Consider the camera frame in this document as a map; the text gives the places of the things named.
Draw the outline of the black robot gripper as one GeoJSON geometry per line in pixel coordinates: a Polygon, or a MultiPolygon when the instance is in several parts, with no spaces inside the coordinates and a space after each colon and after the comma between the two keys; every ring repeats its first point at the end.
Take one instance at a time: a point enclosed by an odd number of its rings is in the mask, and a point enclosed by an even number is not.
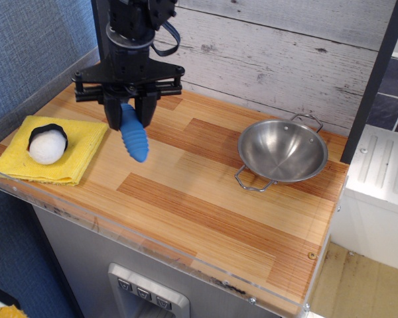
{"type": "Polygon", "coordinates": [[[171,50],[154,47],[155,33],[148,32],[140,39],[126,38],[116,32],[107,33],[109,52],[99,64],[74,73],[77,102],[103,103],[109,127],[119,130],[122,119],[122,100],[135,98],[135,112],[143,127],[151,124],[157,101],[162,95],[181,93],[182,66],[150,58],[150,50],[159,56],[171,55],[171,50]]]}

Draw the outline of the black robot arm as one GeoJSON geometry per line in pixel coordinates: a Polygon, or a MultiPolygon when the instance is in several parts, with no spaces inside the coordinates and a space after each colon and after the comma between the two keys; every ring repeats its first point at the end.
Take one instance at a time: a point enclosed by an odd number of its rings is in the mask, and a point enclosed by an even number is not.
{"type": "Polygon", "coordinates": [[[150,125],[157,101],[179,95],[184,68],[150,58],[174,54],[177,47],[159,50],[155,33],[161,28],[180,42],[178,31],[169,23],[176,16],[175,1],[108,1],[107,13],[95,13],[100,61],[78,70],[72,80],[76,101],[97,101],[103,105],[109,127],[123,124],[122,103],[135,101],[140,123],[150,125]]]}

